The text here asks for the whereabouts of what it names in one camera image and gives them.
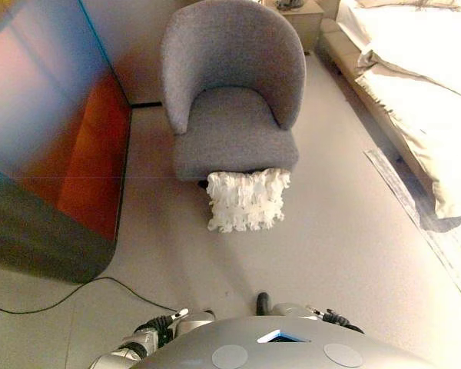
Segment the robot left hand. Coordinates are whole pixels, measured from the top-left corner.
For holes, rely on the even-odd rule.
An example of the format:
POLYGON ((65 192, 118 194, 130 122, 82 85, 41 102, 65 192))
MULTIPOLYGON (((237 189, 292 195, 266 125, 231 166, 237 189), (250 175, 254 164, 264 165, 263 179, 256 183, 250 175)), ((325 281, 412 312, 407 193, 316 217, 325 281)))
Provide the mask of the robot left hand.
POLYGON ((174 338, 174 333, 170 326, 177 320, 187 316, 189 313, 188 308, 183 308, 174 314, 170 315, 161 315, 158 317, 155 317, 148 322, 138 326, 135 330, 134 333, 147 330, 147 329, 155 329, 156 332, 158 333, 158 338, 159 341, 163 341, 165 343, 171 341, 174 338))

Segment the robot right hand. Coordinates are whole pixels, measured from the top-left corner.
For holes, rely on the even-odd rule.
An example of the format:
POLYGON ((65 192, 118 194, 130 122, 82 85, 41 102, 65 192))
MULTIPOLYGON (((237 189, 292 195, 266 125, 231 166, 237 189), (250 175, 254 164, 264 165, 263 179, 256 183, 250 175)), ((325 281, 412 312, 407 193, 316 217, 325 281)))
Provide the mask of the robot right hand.
POLYGON ((365 332, 362 329, 360 329, 356 325, 351 324, 347 318, 345 318, 341 314, 338 314, 333 309, 327 308, 325 312, 322 312, 314 307, 311 307, 310 305, 307 305, 306 309, 312 314, 316 315, 319 319, 321 319, 321 321, 345 327, 347 329, 357 331, 361 334, 365 334, 365 332))

